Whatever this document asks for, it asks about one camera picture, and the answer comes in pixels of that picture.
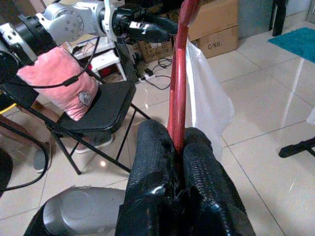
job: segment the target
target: power strip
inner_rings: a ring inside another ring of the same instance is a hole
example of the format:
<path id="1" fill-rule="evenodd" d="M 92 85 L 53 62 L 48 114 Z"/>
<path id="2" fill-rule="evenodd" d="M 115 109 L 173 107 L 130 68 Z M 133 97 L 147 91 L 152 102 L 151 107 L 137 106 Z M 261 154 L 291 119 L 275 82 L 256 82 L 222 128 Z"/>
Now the power strip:
<path id="1" fill-rule="evenodd" d="M 151 79 L 155 79 L 156 78 L 156 76 L 155 76 L 155 74 L 151 71 L 151 73 L 149 72 L 149 73 L 144 73 L 143 74 L 143 76 L 141 76 L 140 78 L 138 78 L 138 80 L 140 81 L 140 82 L 145 82 L 146 80 L 148 81 L 148 80 L 151 80 Z"/>

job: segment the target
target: teal rug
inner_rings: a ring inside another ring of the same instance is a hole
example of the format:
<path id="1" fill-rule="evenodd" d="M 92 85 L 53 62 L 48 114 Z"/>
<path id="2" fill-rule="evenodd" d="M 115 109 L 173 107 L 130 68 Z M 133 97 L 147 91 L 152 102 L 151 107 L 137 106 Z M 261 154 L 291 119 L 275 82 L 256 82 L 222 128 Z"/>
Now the teal rug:
<path id="1" fill-rule="evenodd" d="M 313 29 L 297 29 L 268 41 L 315 63 L 315 30 Z"/>

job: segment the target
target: black folding chair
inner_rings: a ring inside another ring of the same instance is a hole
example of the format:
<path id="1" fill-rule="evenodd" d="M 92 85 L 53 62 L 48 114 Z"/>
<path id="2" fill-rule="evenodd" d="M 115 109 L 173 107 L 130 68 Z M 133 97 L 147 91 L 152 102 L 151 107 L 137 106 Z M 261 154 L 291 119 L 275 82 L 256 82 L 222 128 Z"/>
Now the black folding chair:
<path id="1" fill-rule="evenodd" d="M 72 155 L 79 144 L 85 145 L 90 150 L 130 173 L 130 168 L 120 163 L 119 157 L 126 142 L 135 114 L 138 112 L 144 118 L 150 119 L 150 117 L 132 104 L 132 99 L 136 91 L 134 83 L 123 81 L 100 85 L 90 109 L 79 121 L 73 121 L 66 113 L 63 113 L 60 119 L 57 122 L 54 122 L 33 109 L 31 105 L 37 98 L 38 93 L 30 87 L 20 87 L 7 83 L 2 85 L 2 90 L 15 100 L 18 105 L 45 122 L 47 128 L 78 175 L 81 174 L 81 171 L 74 163 Z M 95 148 L 82 139 L 85 136 L 102 132 L 110 132 L 110 134 L 115 133 L 122 126 L 129 107 L 132 107 L 134 112 L 115 158 L 108 156 L 100 149 Z M 66 150 L 64 144 L 60 140 L 60 138 L 64 137 L 71 137 L 77 141 L 77 144 L 71 152 Z"/>

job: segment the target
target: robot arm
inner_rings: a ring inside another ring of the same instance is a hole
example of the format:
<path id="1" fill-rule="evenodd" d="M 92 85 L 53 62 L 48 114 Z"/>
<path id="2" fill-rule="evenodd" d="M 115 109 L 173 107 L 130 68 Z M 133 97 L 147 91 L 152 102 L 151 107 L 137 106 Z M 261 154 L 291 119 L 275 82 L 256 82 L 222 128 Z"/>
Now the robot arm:
<path id="1" fill-rule="evenodd" d="M 107 35 L 118 43 L 130 39 L 157 43 L 168 41 L 177 33 L 176 23 L 149 16 L 136 5 L 121 5 L 115 0 L 83 0 L 73 5 L 54 3 L 44 13 L 19 16 L 18 25 L 1 25 L 0 67 L 5 70 L 0 72 L 0 84 L 14 77 L 20 67 L 33 65 L 37 56 L 84 34 Z"/>

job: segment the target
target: gray cabinet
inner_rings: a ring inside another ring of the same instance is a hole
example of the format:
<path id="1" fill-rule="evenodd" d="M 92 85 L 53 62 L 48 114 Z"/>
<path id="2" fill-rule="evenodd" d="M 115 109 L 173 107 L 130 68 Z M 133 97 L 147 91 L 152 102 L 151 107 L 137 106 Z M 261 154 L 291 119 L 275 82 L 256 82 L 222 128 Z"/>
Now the gray cabinet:
<path id="1" fill-rule="evenodd" d="M 239 0 L 239 38 L 269 30 L 273 0 Z"/>

